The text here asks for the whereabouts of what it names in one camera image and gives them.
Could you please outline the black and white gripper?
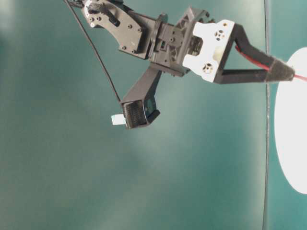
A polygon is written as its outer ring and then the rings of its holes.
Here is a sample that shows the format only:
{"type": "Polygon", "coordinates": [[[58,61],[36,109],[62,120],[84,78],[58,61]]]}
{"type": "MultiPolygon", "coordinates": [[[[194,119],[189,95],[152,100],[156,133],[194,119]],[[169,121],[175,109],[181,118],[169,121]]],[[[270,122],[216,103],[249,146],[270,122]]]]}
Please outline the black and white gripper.
{"type": "Polygon", "coordinates": [[[188,7],[182,18],[172,25],[167,23],[167,15],[161,14],[151,34],[149,61],[175,76],[192,71],[205,81],[217,84],[275,83],[294,78],[292,67],[251,45],[243,26],[230,20],[215,23],[208,17],[207,11],[188,7]],[[232,31],[240,50],[270,70],[224,69],[218,72],[232,31]]]}

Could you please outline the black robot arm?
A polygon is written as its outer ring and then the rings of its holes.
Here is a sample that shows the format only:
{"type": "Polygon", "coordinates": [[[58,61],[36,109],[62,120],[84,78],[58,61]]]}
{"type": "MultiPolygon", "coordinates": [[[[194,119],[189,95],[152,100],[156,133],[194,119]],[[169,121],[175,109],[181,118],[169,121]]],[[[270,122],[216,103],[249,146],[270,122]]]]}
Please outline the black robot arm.
{"type": "Polygon", "coordinates": [[[119,50],[173,76],[189,71],[218,84],[291,81],[295,70],[253,47],[243,26],[210,20],[205,10],[189,7],[176,24],[167,15],[151,18],[121,0],[74,0],[92,28],[104,28],[119,50]]]}

